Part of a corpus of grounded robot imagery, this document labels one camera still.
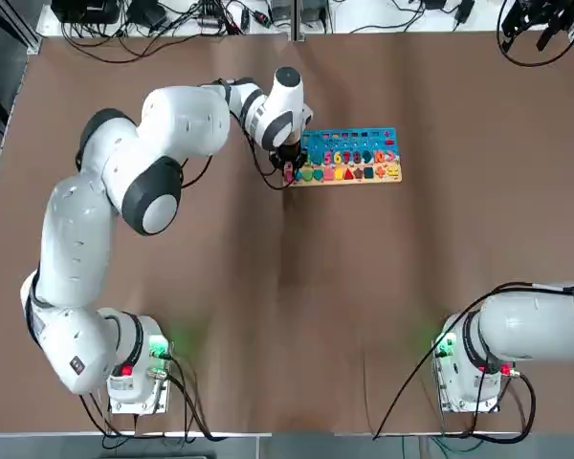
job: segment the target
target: electronic equipment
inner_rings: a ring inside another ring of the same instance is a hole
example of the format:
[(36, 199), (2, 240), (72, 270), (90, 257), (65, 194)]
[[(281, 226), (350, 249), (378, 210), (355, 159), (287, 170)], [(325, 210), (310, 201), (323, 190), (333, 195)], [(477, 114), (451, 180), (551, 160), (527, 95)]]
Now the electronic equipment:
[(546, 25), (536, 43), (542, 51), (556, 33), (567, 32), (574, 25), (574, 0), (517, 0), (501, 23), (503, 52), (508, 53), (521, 33), (537, 25)]
[[(321, 12), (327, 8), (326, 0), (300, 0), (302, 22), (318, 21)], [(291, 18), (291, 0), (270, 0), (270, 17), (273, 21)]]
[(121, 0), (52, 0), (51, 10), (61, 23), (115, 24)]
[(147, 27), (151, 31), (166, 22), (166, 10), (159, 5), (158, 0), (132, 0), (125, 15), (128, 22)]
[(181, 200), (181, 164), (217, 153), (231, 116), (253, 142), (280, 155), (300, 149), (313, 114), (301, 76), (283, 67), (269, 96), (251, 78), (163, 88), (145, 99), (138, 126), (104, 109), (83, 129), (78, 174), (49, 198), (38, 269), (20, 292), (30, 335), (71, 392), (87, 394), (106, 383), (113, 412), (167, 409), (170, 344), (160, 326), (148, 316), (96, 310), (96, 301), (119, 215), (141, 235), (165, 230)]

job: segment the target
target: power adapter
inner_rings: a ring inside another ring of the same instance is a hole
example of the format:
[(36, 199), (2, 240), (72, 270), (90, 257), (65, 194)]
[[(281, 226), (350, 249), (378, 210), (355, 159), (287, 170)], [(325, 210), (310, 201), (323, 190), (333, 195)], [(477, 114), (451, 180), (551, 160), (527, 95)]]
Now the power adapter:
[(423, 0), (426, 10), (442, 10), (447, 5), (447, 0)]
[(457, 24), (463, 24), (468, 20), (474, 5), (475, 0), (461, 0), (461, 3), (457, 7), (457, 12), (455, 13), (455, 21), (457, 21)]

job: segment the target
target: black cable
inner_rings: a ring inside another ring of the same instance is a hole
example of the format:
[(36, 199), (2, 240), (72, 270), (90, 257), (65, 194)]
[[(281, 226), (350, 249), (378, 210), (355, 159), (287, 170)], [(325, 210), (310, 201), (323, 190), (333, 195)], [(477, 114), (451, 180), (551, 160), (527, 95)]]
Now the black cable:
[[(236, 120), (236, 122), (238, 122), (238, 125), (240, 125), (240, 120), (238, 119), (238, 116), (234, 113), (234, 112), (230, 112), (231, 115), (234, 117), (234, 119)], [(251, 150), (251, 154), (253, 155), (253, 162), (255, 165), (255, 169), (257, 170), (257, 172), (259, 173), (259, 175), (261, 176), (261, 178), (263, 179), (263, 181), (265, 182), (265, 184), (273, 189), (274, 191), (281, 191), (289, 186), (291, 186), (293, 184), (293, 182), (296, 180), (296, 174), (298, 173), (296, 170), (294, 170), (294, 176), (291, 180), (291, 182), (289, 182), (288, 184), (285, 184), (283, 186), (276, 186), (271, 184), (268, 181), (268, 177), (270, 177), (271, 175), (273, 175), (277, 169), (275, 168), (274, 170), (272, 170), (271, 172), (264, 172), (261, 168), (261, 164), (259, 163), (259, 159), (257, 158), (257, 155), (255, 153), (255, 140), (249, 135), (249, 133), (245, 130), (244, 127), (242, 127), (240, 125), (240, 128), (242, 129), (242, 134), (245, 136), (245, 139), (247, 140), (247, 143), (249, 144), (249, 149)]]
[[(191, 36), (187, 36), (184, 37), (183, 39), (174, 41), (174, 42), (170, 42), (170, 43), (165, 43), (153, 50), (151, 50), (151, 47), (155, 44), (155, 42), (162, 36), (164, 36), (166, 33), (168, 33), (170, 30), (173, 30), (173, 34), (174, 32), (176, 32), (176, 29), (178, 29), (180, 26), (182, 26), (183, 24), (185, 24), (189, 19), (194, 18), (194, 14), (200, 9), (200, 5), (199, 4), (193, 4), (191, 6), (191, 8), (189, 8), (188, 11), (186, 11), (186, 13), (182, 14), (181, 16), (179, 16), (177, 19), (175, 19), (174, 21), (172, 21), (170, 24), (168, 24), (167, 26), (165, 26), (157, 35), (155, 35), (151, 41), (147, 44), (147, 46), (143, 49), (143, 51), (141, 53), (136, 53), (132, 50), (127, 49), (127, 51), (131, 54), (133, 54), (135, 57), (131, 58), (131, 59), (124, 59), (124, 60), (114, 60), (114, 59), (105, 59), (103, 57), (99, 57), (98, 55), (94, 55), (82, 48), (86, 48), (86, 47), (91, 47), (90, 45), (87, 44), (82, 44), (82, 43), (77, 43), (75, 40), (72, 39), (72, 37), (68, 36), (68, 34), (65, 31), (64, 28), (64, 24), (61, 25), (61, 31), (62, 31), (62, 35), (64, 36), (64, 39), (68, 42), (68, 44), (70, 46), (72, 46), (73, 48), (75, 48), (77, 51), (79, 51), (80, 53), (87, 55), (89, 57), (94, 58), (95, 60), (99, 61), (99, 62), (103, 62), (103, 63), (107, 63), (107, 64), (128, 64), (128, 63), (133, 63), (133, 62), (137, 62), (138, 60), (141, 60), (144, 57), (149, 57), (151, 55), (154, 55), (156, 53), (158, 53), (160, 50), (167, 48), (168, 46), (174, 46), (180, 43), (184, 43), (186, 41), (191, 40), (192, 38), (196, 37), (196, 36), (220, 36), (223, 33), (223, 30), (219, 30), (217, 33), (198, 33), (196, 35), (191, 35)], [(121, 35), (125, 35), (127, 36), (127, 29), (123, 29), (122, 27), (126, 26), (126, 23), (123, 23), (120, 28), (114, 33), (115, 37), (119, 37)]]
[(408, 29), (410, 29), (410, 26), (412, 26), (412, 24), (414, 24), (414, 23), (417, 22), (419, 19), (421, 19), (424, 14), (425, 14), (425, 4), (423, 3), (423, 1), (421, 1), (421, 3), (419, 4), (419, 8), (417, 9), (417, 12), (412, 16), (412, 20), (411, 20), (410, 23), (404, 28), (404, 32), (408, 32)]
[(433, 344), (433, 346), (430, 348), (430, 350), (428, 352), (426, 352), (426, 354), (423, 356), (423, 358), (416, 364), (414, 369), (410, 372), (410, 374), (408, 375), (408, 377), (406, 378), (406, 380), (404, 381), (404, 383), (402, 384), (402, 386), (398, 390), (398, 393), (394, 397), (393, 402), (391, 403), (389, 409), (387, 410), (385, 416), (383, 417), (383, 420), (381, 421), (379, 427), (377, 428), (376, 433), (374, 434), (374, 437), (372, 438), (372, 440), (376, 440), (379, 437), (381, 437), (381, 432), (383, 431), (383, 427), (385, 426), (386, 420), (388, 419), (389, 415), (393, 411), (393, 408), (398, 403), (398, 400), (402, 396), (402, 393), (406, 390), (408, 384), (410, 383), (410, 381), (412, 381), (412, 379), (417, 374), (417, 372), (421, 369), (421, 367), (426, 362), (426, 360), (431, 356), (431, 354), (433, 354), (433, 351), (435, 351), (436, 348), (440, 345), (440, 342), (442, 342), (444, 337), (453, 330), (453, 328), (457, 325), (457, 323), (459, 323), (459, 321), (463, 317), (465, 317), (473, 308), (475, 308), (478, 304), (480, 304), (485, 299), (487, 299), (493, 295), (516, 293), (516, 292), (573, 296), (574, 287), (564, 287), (564, 288), (558, 288), (557, 290), (554, 290), (554, 289), (544, 288), (542, 286), (538, 286), (537, 284), (534, 284), (531, 282), (508, 282), (506, 284), (502, 284), (502, 285), (495, 287), (491, 292), (488, 292), (485, 295), (476, 299), (466, 309), (464, 309), (461, 313), (459, 313), (457, 318), (453, 322), (451, 322), (449, 327), (440, 335), (440, 337), (436, 340), (436, 342)]
[[(92, 398), (92, 400), (95, 400), (95, 398), (92, 394), (89, 394), (89, 395)], [(87, 406), (87, 402), (85, 402), (85, 399), (83, 398), (83, 396), (79, 395), (78, 398), (80, 399), (80, 402), (83, 405), (83, 408), (85, 408), (85, 412), (87, 413), (87, 417), (89, 418), (89, 420), (92, 422), (94, 427), (98, 430), (98, 432), (100, 432), (106, 438), (133, 438), (136, 440), (147, 440), (147, 439), (152, 439), (152, 438), (165, 438), (166, 437), (164, 434), (162, 434), (162, 435), (126, 435), (126, 434), (119, 432), (108, 420), (104, 419), (103, 421), (106, 423), (106, 425), (113, 432), (115, 432), (114, 434), (108, 433), (106, 430), (104, 430), (98, 424), (98, 422), (96, 421), (96, 419), (92, 415), (91, 411), (89, 410), (89, 406)]]
[(423, 16), (423, 12), (425, 12), (425, 7), (422, 10), (421, 10), (421, 7), (419, 7), (418, 10), (416, 10), (416, 11), (413, 10), (413, 11), (414, 11), (414, 15), (412, 16), (412, 18), (403, 24), (397, 24), (395, 26), (377, 26), (377, 25), (362, 26), (362, 27), (359, 27), (359, 28), (349, 32), (349, 33), (355, 33), (355, 32), (359, 32), (359, 31), (363, 31), (365, 29), (383, 29), (383, 30), (400, 29), (400, 28), (405, 27), (405, 26), (408, 29), (408, 27), (410, 27), (412, 25), (412, 23), (418, 21), (421, 18), (421, 16)]
[(506, 57), (506, 59), (508, 59), (510, 62), (512, 62), (515, 65), (518, 65), (519, 67), (529, 67), (529, 68), (542, 67), (544, 65), (549, 65), (549, 64), (552, 64), (553, 62), (558, 61), (564, 55), (566, 55), (568, 51), (570, 51), (572, 49), (572, 47), (574, 46), (574, 38), (569, 42), (569, 44), (565, 47), (565, 49), (563, 51), (561, 51), (558, 55), (556, 55), (555, 57), (551, 57), (550, 59), (544, 60), (542, 62), (521, 62), (521, 61), (516, 60), (513, 57), (509, 56), (508, 53), (502, 47), (501, 40), (499, 37), (499, 32), (500, 32), (500, 27), (501, 27), (501, 18), (502, 18), (502, 15), (504, 13), (504, 8), (506, 8), (507, 2), (508, 2), (508, 0), (503, 0), (501, 7), (499, 9), (499, 14), (497, 15), (496, 42), (497, 42), (497, 47), (499, 48), (499, 51), (501, 52), (501, 54), (504, 57)]
[(395, 8), (397, 8), (399, 11), (408, 11), (408, 12), (419, 12), (419, 9), (416, 10), (412, 10), (410, 8), (402, 8), (398, 5), (398, 2), (396, 2), (395, 0), (391, 0), (391, 2), (393, 3), (393, 5), (395, 6)]
[[(186, 390), (186, 387), (185, 387), (185, 374), (183, 373), (183, 368), (181, 367), (181, 363), (179, 363), (179, 362), (178, 362), (176, 359), (174, 359), (172, 356), (169, 356), (168, 359), (169, 359), (170, 361), (172, 361), (172, 362), (176, 365), (177, 369), (179, 370), (179, 374), (180, 374), (180, 376), (181, 376), (181, 381), (183, 382), (183, 388)], [(206, 420), (204, 419), (204, 413), (203, 413), (203, 411), (202, 411), (202, 404), (200, 404), (199, 402), (200, 402), (200, 397), (199, 397), (199, 395), (196, 393), (196, 394), (195, 394), (195, 405), (196, 405), (196, 408), (200, 409), (200, 413), (201, 413), (201, 414), (200, 414), (200, 417), (202, 418), (202, 422), (203, 422), (203, 423), (206, 423)], [(185, 403), (184, 410), (185, 410), (185, 426), (184, 426), (185, 436), (184, 436), (184, 439), (183, 439), (183, 440), (184, 440), (184, 444), (191, 445), (193, 442), (195, 442), (195, 437), (189, 439), (189, 438), (188, 438), (188, 435), (189, 435), (189, 432), (191, 431), (191, 426), (193, 425), (194, 416), (193, 416), (193, 412), (192, 412), (192, 413), (191, 413), (191, 417), (189, 418), (189, 423), (188, 423), (188, 404), (187, 404), (187, 403)]]
[(171, 375), (167, 376), (167, 380), (170, 381), (171, 383), (173, 383), (174, 385), (176, 385), (176, 387), (183, 394), (184, 402), (185, 402), (185, 404), (189, 405), (189, 409), (191, 409), (191, 414), (192, 414), (193, 418), (195, 419), (196, 424), (200, 428), (200, 431), (204, 435), (204, 438), (206, 438), (210, 442), (215, 442), (215, 443), (227, 440), (228, 437), (215, 437), (214, 435), (212, 435), (212, 433), (210, 433), (210, 430), (209, 430), (208, 426), (206, 425), (206, 423), (204, 423), (202, 421), (202, 419), (200, 419), (200, 415), (198, 414), (195, 403), (193, 402), (193, 400), (189, 396), (188, 392), (185, 390), (185, 387), (176, 378), (174, 378)]
[(529, 378), (527, 378), (525, 375), (521, 373), (519, 379), (522, 380), (527, 386), (527, 390), (529, 391), (529, 397), (530, 397), (529, 416), (527, 417), (527, 423), (525, 424), (525, 428), (523, 429), (523, 431), (516, 437), (512, 438), (496, 438), (496, 437), (490, 437), (489, 435), (483, 435), (480, 433), (473, 433), (471, 435), (472, 438), (483, 440), (489, 443), (495, 443), (498, 445), (514, 445), (516, 443), (522, 442), (523, 440), (525, 440), (525, 438), (527, 438), (527, 436), (532, 430), (532, 426), (534, 425), (534, 421), (536, 419), (536, 391), (534, 390), (533, 384), (531, 384), (531, 382), (529, 381)]
[(459, 5), (457, 5), (456, 7), (451, 8), (450, 10), (446, 11), (444, 8), (440, 9), (442, 12), (444, 12), (445, 14), (453, 14), (454, 12), (457, 11), (457, 9), (459, 8)]
[(513, 380), (512, 378), (509, 378), (504, 387), (501, 389), (501, 392), (499, 392), (499, 396), (497, 397), (496, 404), (494, 404), (489, 410), (490, 413), (493, 413), (499, 407), (501, 401), (504, 400), (504, 395), (506, 395), (506, 391), (508, 390), (508, 387), (510, 387), (510, 381), (512, 380)]
[(176, 11), (175, 9), (173, 9), (173, 8), (169, 7), (168, 5), (161, 3), (161, 2), (158, 2), (158, 5), (165, 10), (174, 12), (175, 14), (186, 14), (184, 11)]
[(211, 161), (212, 161), (212, 156), (209, 156), (209, 159), (207, 160), (206, 165), (202, 169), (202, 172), (200, 172), (200, 174), (198, 174), (198, 176), (195, 179), (190, 180), (189, 182), (187, 182), (184, 185), (181, 185), (181, 189), (188, 188), (188, 187), (194, 185), (198, 180), (200, 180), (202, 178), (202, 176), (206, 173), (206, 171), (209, 169)]

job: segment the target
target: cable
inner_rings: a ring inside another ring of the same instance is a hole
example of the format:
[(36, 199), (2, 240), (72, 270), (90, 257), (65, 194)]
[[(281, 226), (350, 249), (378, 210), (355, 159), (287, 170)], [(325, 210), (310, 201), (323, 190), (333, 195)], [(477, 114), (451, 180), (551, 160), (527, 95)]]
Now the cable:
[(421, 16), (423, 15), (423, 12), (425, 12), (425, 6), (424, 8), (421, 10), (421, 5), (419, 6), (418, 10), (412, 10), (414, 11), (414, 15), (412, 16), (411, 19), (409, 19), (407, 22), (403, 23), (403, 24), (397, 24), (395, 26), (377, 26), (377, 25), (370, 25), (370, 26), (362, 26), (359, 27), (349, 33), (355, 33), (355, 32), (359, 32), (359, 31), (363, 31), (365, 29), (383, 29), (383, 30), (390, 30), (390, 29), (400, 29), (402, 27), (405, 27), (408, 29), (408, 27), (410, 27), (412, 25), (412, 23), (418, 21)]
[(482, 444), (484, 443), (483, 440), (478, 440), (478, 442), (470, 448), (466, 448), (466, 449), (455, 449), (452, 447), (449, 447), (446, 443), (444, 443), (442, 440), (440, 440), (439, 438), (436, 437), (431, 437), (431, 439), (433, 440), (433, 442), (435, 444), (437, 444), (440, 448), (445, 449), (448, 452), (452, 452), (453, 454), (467, 454), (469, 452), (472, 451), (476, 451), (477, 449), (479, 449)]
[[(183, 368), (181, 368), (181, 364), (176, 361), (172, 356), (170, 356), (168, 358), (170, 361), (174, 362), (174, 364), (176, 365), (177, 369), (179, 370), (179, 374), (181, 375), (181, 381), (183, 382), (183, 389), (185, 389), (185, 374), (183, 373)], [(184, 444), (191, 444), (195, 441), (195, 438), (192, 439), (191, 441), (188, 440), (188, 434), (189, 434), (189, 430), (191, 429), (191, 423), (193, 422), (193, 414), (191, 414), (191, 421), (189, 421), (189, 425), (188, 425), (188, 404), (184, 405), (184, 411), (185, 411), (185, 423), (184, 423), (184, 437), (183, 437), (183, 441)]]
[(188, 187), (194, 185), (198, 180), (200, 180), (200, 179), (202, 178), (202, 176), (206, 173), (206, 171), (209, 169), (210, 162), (212, 161), (212, 158), (213, 158), (212, 156), (209, 156), (209, 159), (207, 160), (206, 165), (205, 165), (204, 168), (202, 169), (202, 172), (200, 172), (195, 179), (190, 180), (189, 182), (187, 182), (187, 183), (184, 184), (184, 185), (181, 185), (181, 189), (188, 188)]
[(530, 397), (529, 416), (527, 417), (527, 423), (525, 424), (523, 431), (513, 438), (496, 438), (480, 433), (473, 433), (471, 435), (473, 438), (489, 443), (495, 443), (497, 445), (514, 445), (516, 443), (522, 442), (525, 438), (527, 438), (527, 435), (529, 435), (531, 432), (532, 426), (534, 425), (534, 421), (536, 419), (536, 391), (534, 390), (533, 384), (531, 384), (529, 381), (529, 378), (527, 378), (524, 374), (521, 373), (519, 379), (522, 380), (527, 386)]
[(170, 381), (171, 383), (173, 383), (174, 385), (176, 385), (176, 387), (183, 394), (184, 402), (185, 402), (185, 404), (189, 405), (189, 408), (191, 409), (191, 414), (193, 415), (193, 418), (195, 419), (196, 424), (200, 428), (200, 431), (203, 433), (204, 438), (206, 438), (210, 442), (215, 442), (215, 443), (227, 440), (228, 437), (215, 437), (212, 435), (212, 433), (210, 433), (209, 428), (206, 425), (206, 423), (204, 423), (202, 421), (202, 419), (200, 419), (200, 415), (198, 414), (198, 411), (195, 407), (195, 403), (193, 402), (193, 400), (189, 396), (188, 392), (185, 390), (185, 387), (176, 378), (174, 378), (171, 375), (167, 375), (167, 380)]
[(568, 51), (570, 51), (572, 49), (572, 47), (574, 46), (574, 38), (569, 42), (569, 44), (565, 47), (565, 49), (563, 51), (561, 51), (558, 55), (556, 55), (555, 57), (551, 57), (550, 59), (544, 60), (542, 62), (521, 62), (519, 60), (516, 60), (516, 59), (510, 57), (508, 55), (508, 53), (502, 47), (501, 40), (499, 37), (499, 29), (501, 27), (501, 18), (502, 18), (502, 15), (504, 13), (504, 8), (506, 8), (507, 2), (508, 2), (508, 0), (503, 0), (501, 7), (499, 9), (499, 14), (497, 15), (496, 42), (497, 42), (497, 47), (499, 48), (499, 51), (501, 52), (501, 54), (504, 57), (506, 57), (506, 59), (508, 59), (510, 62), (512, 62), (515, 65), (518, 65), (519, 67), (530, 67), (530, 68), (542, 67), (544, 65), (549, 65), (549, 64), (552, 64), (553, 62), (558, 61), (564, 55), (566, 55)]
[(412, 24), (414, 24), (419, 19), (421, 19), (424, 14), (425, 14), (425, 4), (423, 3), (423, 1), (421, 1), (421, 3), (419, 3), (419, 8), (417, 9), (417, 12), (412, 16), (412, 20), (410, 21), (410, 23), (404, 27), (403, 32), (408, 32), (408, 29), (410, 29), (410, 26), (412, 26)]
[(377, 431), (376, 431), (374, 437), (372, 438), (372, 440), (377, 440), (378, 438), (381, 437), (381, 432), (383, 431), (383, 427), (385, 426), (386, 420), (388, 419), (391, 412), (393, 411), (393, 408), (398, 403), (398, 400), (402, 396), (402, 393), (406, 390), (408, 384), (410, 383), (410, 381), (412, 381), (414, 376), (421, 369), (421, 367), (423, 366), (425, 361), (431, 356), (431, 354), (433, 354), (433, 351), (435, 351), (435, 349), (440, 345), (440, 342), (444, 339), (444, 337), (448, 333), (450, 333), (453, 330), (453, 328), (457, 325), (457, 323), (464, 316), (466, 316), (473, 308), (475, 308), (479, 303), (481, 303), (485, 299), (487, 299), (493, 295), (516, 293), (516, 292), (573, 296), (574, 295), (574, 287), (549, 288), (549, 287), (540, 286), (539, 284), (534, 284), (531, 282), (508, 282), (506, 284), (502, 284), (502, 285), (495, 287), (491, 292), (488, 292), (485, 295), (476, 299), (466, 309), (464, 309), (453, 322), (451, 322), (449, 327), (440, 335), (440, 337), (436, 340), (436, 342), (433, 344), (433, 346), (430, 348), (430, 350), (428, 352), (426, 352), (426, 354), (423, 356), (423, 358), (421, 358), (421, 360), (416, 364), (414, 369), (410, 372), (410, 374), (408, 375), (408, 377), (406, 378), (406, 380), (404, 381), (404, 383), (402, 384), (402, 386), (398, 390), (398, 393), (394, 397), (393, 402), (391, 403), (389, 409), (387, 410), (385, 416), (383, 417), (383, 420), (380, 423), (379, 427), (377, 428)]
[(440, 452), (442, 452), (442, 455), (444, 456), (444, 459), (449, 459), (449, 454), (447, 454), (446, 450), (442, 447), (442, 445), (440, 445), (435, 438), (431, 437), (431, 439), (433, 440), (433, 442), (436, 444), (436, 446), (440, 449)]
[[(232, 114), (232, 116), (236, 120), (236, 122), (238, 122), (238, 125), (240, 125), (240, 120), (238, 119), (238, 116), (234, 112), (230, 112), (230, 113)], [(277, 169), (275, 168), (271, 172), (264, 172), (262, 170), (261, 164), (259, 163), (259, 159), (257, 158), (257, 155), (255, 154), (255, 140), (249, 135), (249, 133), (246, 131), (246, 129), (242, 125), (240, 125), (240, 128), (242, 129), (242, 134), (245, 136), (245, 139), (247, 140), (247, 143), (249, 144), (249, 149), (251, 150), (251, 154), (253, 156), (253, 162), (254, 162), (255, 169), (257, 170), (257, 172), (259, 173), (259, 175), (261, 176), (261, 178), (263, 179), (265, 184), (270, 189), (273, 189), (274, 191), (281, 191), (281, 190), (291, 186), (293, 184), (293, 182), (296, 180), (296, 174), (298, 172), (296, 170), (294, 170), (293, 178), (292, 178), (291, 182), (289, 182), (288, 184), (285, 184), (283, 186), (276, 186), (276, 185), (271, 184), (268, 181), (268, 177), (273, 175), (277, 171)]]
[(456, 7), (451, 8), (450, 10), (446, 11), (444, 8), (440, 9), (442, 12), (444, 12), (445, 14), (453, 14), (454, 12), (457, 11), (457, 9), (459, 8), (459, 5), (457, 5)]
[[(95, 398), (92, 394), (89, 394), (89, 396), (92, 398), (93, 401), (95, 400)], [(108, 420), (105, 419), (104, 421), (106, 422), (106, 425), (113, 432), (115, 432), (114, 434), (108, 433), (106, 430), (104, 430), (98, 424), (98, 422), (96, 421), (96, 419), (92, 415), (91, 411), (89, 410), (89, 406), (87, 406), (87, 402), (85, 402), (85, 399), (83, 398), (83, 396), (79, 395), (78, 398), (80, 399), (80, 402), (83, 405), (83, 408), (85, 408), (85, 412), (87, 413), (87, 417), (92, 422), (94, 427), (98, 430), (98, 432), (100, 432), (102, 435), (104, 435), (107, 438), (133, 438), (133, 439), (137, 439), (137, 440), (146, 440), (146, 439), (152, 439), (152, 438), (165, 438), (166, 437), (164, 434), (162, 434), (162, 435), (125, 435), (125, 434), (119, 432)]]
[(110, 39), (115, 38), (115, 37), (120, 38), (122, 36), (127, 36), (127, 26), (129, 24), (126, 21), (123, 22), (123, 24), (121, 24), (120, 28), (113, 35), (111, 35), (111, 37), (106, 38), (104, 41), (102, 41), (100, 43), (94, 43), (93, 45), (92, 44), (77, 43), (71, 36), (69, 36), (66, 33), (63, 23), (61, 24), (61, 31), (62, 31), (62, 35), (63, 35), (64, 39), (68, 42), (68, 44), (84, 55), (87, 55), (89, 57), (94, 58), (95, 60), (97, 60), (99, 62), (103, 62), (103, 63), (107, 63), (107, 64), (128, 64), (128, 63), (137, 62), (138, 60), (141, 60), (142, 58), (154, 55), (154, 54), (158, 53), (160, 50), (167, 48), (168, 46), (174, 46), (174, 45), (189, 41), (196, 36), (221, 36), (225, 32), (222, 28), (220, 28), (217, 33), (198, 33), (196, 35), (187, 36), (183, 39), (180, 39), (180, 40), (177, 40), (174, 42), (164, 43), (163, 45), (151, 50), (151, 48), (155, 44), (155, 42), (160, 37), (166, 35), (169, 31), (172, 31), (172, 36), (174, 36), (174, 33), (176, 32), (176, 30), (179, 27), (181, 27), (183, 24), (185, 24), (187, 21), (189, 21), (189, 19), (196, 17), (196, 15), (194, 15), (194, 14), (196, 12), (198, 12), (199, 9), (200, 9), (200, 4), (195, 3), (195, 4), (191, 5), (189, 10), (187, 10), (184, 14), (180, 15), (177, 19), (175, 19), (174, 21), (169, 23), (167, 26), (162, 28), (156, 35), (154, 35), (153, 38), (151, 39), (151, 41), (146, 45), (146, 47), (140, 53), (137, 53), (135, 51), (130, 50), (120, 40), (120, 44), (129, 53), (131, 53), (135, 56), (135, 57), (130, 58), (130, 59), (123, 59), (123, 60), (105, 59), (103, 57), (100, 57), (98, 55), (94, 55), (94, 54), (83, 49), (83, 48), (100, 46), (101, 44), (104, 44), (105, 42), (108, 42), (108, 41), (110, 41)]

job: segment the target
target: green led light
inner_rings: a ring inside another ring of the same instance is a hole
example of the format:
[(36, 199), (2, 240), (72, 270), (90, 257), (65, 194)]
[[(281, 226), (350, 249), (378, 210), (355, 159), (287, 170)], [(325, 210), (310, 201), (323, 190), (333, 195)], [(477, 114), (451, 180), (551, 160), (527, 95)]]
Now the green led light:
[(167, 356), (168, 347), (168, 340), (162, 335), (149, 337), (149, 355), (151, 357)]

